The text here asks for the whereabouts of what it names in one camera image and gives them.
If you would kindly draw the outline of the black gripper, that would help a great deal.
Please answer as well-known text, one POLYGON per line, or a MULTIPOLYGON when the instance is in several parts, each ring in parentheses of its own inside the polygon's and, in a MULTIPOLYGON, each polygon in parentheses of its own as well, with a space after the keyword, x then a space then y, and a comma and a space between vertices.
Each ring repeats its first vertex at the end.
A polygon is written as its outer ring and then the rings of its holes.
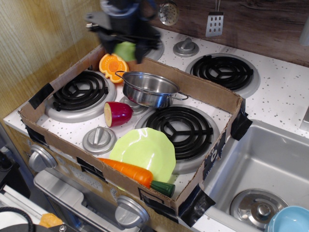
POLYGON ((101 10, 87 13, 86 28, 97 34, 105 51, 114 52, 121 42, 135 46, 138 64, 157 47, 159 36, 152 31, 150 21, 157 16, 157 5, 153 0, 101 0, 101 10))

